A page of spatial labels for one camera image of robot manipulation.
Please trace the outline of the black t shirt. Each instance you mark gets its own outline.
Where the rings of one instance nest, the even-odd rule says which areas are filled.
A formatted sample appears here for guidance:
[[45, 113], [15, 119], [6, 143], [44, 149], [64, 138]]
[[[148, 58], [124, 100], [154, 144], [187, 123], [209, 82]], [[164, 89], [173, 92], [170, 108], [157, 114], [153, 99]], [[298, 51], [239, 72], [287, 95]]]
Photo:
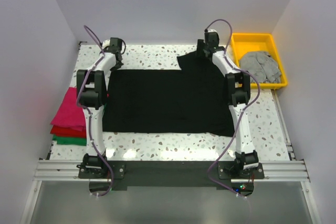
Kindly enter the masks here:
[[179, 70], [111, 72], [103, 131], [233, 136], [220, 70], [195, 52], [177, 60]]

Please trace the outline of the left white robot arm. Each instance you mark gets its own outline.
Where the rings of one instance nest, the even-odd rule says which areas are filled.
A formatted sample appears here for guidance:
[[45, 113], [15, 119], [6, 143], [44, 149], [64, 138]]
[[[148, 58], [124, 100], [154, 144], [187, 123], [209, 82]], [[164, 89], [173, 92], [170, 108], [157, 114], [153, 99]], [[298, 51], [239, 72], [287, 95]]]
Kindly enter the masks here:
[[106, 158], [103, 141], [103, 113], [107, 103], [106, 75], [119, 69], [126, 44], [121, 38], [111, 37], [99, 44], [99, 58], [87, 69], [77, 71], [76, 105], [82, 108], [86, 124], [86, 153], [79, 168], [79, 178], [108, 178], [112, 171]]

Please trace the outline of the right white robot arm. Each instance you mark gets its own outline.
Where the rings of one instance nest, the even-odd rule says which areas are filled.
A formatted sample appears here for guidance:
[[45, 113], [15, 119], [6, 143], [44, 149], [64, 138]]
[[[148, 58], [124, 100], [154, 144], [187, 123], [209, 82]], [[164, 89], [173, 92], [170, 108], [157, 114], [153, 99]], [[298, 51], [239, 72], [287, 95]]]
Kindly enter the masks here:
[[228, 146], [236, 143], [236, 150], [233, 165], [222, 170], [232, 177], [252, 177], [258, 170], [259, 158], [250, 133], [247, 110], [258, 98], [250, 100], [250, 73], [240, 69], [227, 56], [227, 48], [219, 45], [219, 35], [213, 29], [204, 30], [204, 39], [197, 41], [196, 55], [209, 59], [224, 76], [224, 101], [234, 125]]

